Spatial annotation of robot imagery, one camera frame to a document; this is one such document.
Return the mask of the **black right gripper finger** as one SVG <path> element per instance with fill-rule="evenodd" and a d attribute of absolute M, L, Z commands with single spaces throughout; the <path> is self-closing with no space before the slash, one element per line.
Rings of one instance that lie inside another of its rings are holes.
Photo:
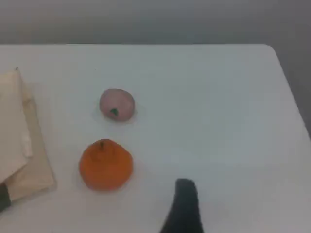
<path fill-rule="evenodd" d="M 203 233 L 198 191 L 195 182 L 179 178 L 171 208 L 160 233 Z"/>

